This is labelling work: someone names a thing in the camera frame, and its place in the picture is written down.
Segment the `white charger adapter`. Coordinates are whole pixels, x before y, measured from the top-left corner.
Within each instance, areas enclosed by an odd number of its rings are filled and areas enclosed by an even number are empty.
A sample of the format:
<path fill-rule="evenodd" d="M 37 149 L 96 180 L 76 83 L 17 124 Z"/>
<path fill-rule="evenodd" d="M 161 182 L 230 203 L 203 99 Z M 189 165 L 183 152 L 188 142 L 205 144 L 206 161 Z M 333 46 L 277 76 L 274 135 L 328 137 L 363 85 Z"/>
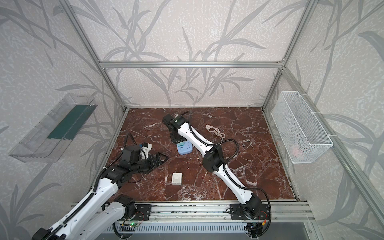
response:
<path fill-rule="evenodd" d="M 182 173 L 173 173 L 172 174 L 172 185 L 181 186 L 182 185 Z"/>

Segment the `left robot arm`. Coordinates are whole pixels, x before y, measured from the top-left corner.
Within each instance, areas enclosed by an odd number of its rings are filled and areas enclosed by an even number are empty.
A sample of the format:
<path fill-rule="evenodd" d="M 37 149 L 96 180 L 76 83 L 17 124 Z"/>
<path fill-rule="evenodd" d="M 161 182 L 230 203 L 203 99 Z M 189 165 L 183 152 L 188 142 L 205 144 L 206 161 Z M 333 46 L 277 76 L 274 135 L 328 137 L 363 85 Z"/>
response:
<path fill-rule="evenodd" d="M 169 156 L 151 154 L 151 144 L 124 145 L 118 157 L 98 174 L 89 193 L 63 218 L 48 229 L 39 229 L 34 240 L 94 240 L 109 226 L 137 214 L 135 200 L 120 195 L 108 200 L 135 174 L 149 174 Z"/>

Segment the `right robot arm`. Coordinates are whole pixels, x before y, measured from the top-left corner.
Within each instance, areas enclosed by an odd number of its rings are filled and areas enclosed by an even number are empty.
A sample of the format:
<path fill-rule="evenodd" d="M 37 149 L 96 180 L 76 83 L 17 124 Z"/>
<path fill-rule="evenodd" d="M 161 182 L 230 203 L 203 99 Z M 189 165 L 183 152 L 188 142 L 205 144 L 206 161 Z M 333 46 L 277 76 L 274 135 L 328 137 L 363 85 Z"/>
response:
<path fill-rule="evenodd" d="M 268 202 L 268 210 L 270 211 L 271 202 L 267 193 L 261 188 L 247 188 L 243 183 L 230 171 L 228 162 L 233 159 L 239 152 L 239 144 L 233 139 L 223 140 L 217 143 L 212 143 L 204 138 L 191 125 L 191 120 L 186 119 L 183 115 L 173 117 L 166 115 L 162 122 L 171 132 L 173 143 L 189 141 L 203 156 L 203 167 L 210 173 L 218 176 L 227 187 L 235 194 L 240 206 L 243 208 L 245 216 L 254 220 L 261 211 L 262 201 L 255 194 L 255 191 L 261 191 Z M 225 159 L 222 144 L 233 142 L 236 146 L 235 152 Z"/>

